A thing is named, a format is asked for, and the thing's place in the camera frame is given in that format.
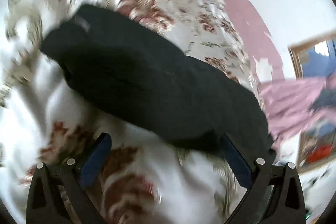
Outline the black coat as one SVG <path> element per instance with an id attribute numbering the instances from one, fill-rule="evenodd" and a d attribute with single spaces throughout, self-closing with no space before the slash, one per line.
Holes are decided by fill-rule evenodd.
<path id="1" fill-rule="evenodd" d="M 41 51 L 92 105 L 177 147 L 220 155 L 232 137 L 250 156 L 275 157 L 252 92 L 117 12 L 81 6 Z"/>

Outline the wooden window frame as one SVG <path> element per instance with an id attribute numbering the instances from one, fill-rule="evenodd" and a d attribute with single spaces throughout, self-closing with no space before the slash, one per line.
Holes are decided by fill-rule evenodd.
<path id="1" fill-rule="evenodd" d="M 335 30 L 321 34 L 289 48 L 297 79 L 330 77 L 335 72 Z M 331 155 L 322 160 L 307 163 L 307 154 L 315 148 L 333 145 Z M 317 169 L 335 160 L 335 123 L 322 119 L 300 133 L 297 166 L 300 173 Z"/>

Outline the pink curtain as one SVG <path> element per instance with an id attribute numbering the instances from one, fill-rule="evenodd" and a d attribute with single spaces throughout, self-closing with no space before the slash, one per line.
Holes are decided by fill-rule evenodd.
<path id="1" fill-rule="evenodd" d="M 335 107 L 311 108 L 326 89 L 335 89 L 335 75 L 277 80 L 259 85 L 262 108 L 274 140 L 273 149 L 278 149 L 286 139 L 309 129 L 319 120 L 335 123 Z"/>

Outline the floral satin bedspread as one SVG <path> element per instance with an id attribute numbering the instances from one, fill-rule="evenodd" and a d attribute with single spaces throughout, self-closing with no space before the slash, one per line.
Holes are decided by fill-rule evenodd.
<path id="1" fill-rule="evenodd" d="M 15 223 L 225 223 L 242 187 L 224 153 L 177 147 L 69 87 L 41 51 L 83 5 L 159 34 L 256 97 L 222 0 L 1 0 L 1 201 Z"/>

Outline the red hanging decoration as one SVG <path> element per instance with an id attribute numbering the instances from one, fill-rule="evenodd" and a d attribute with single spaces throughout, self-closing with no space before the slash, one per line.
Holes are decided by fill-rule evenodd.
<path id="1" fill-rule="evenodd" d="M 307 154 L 306 162 L 310 164 L 322 160 L 324 158 L 327 158 L 331 155 L 332 151 L 333 151 L 333 145 L 329 144 L 321 145 Z"/>

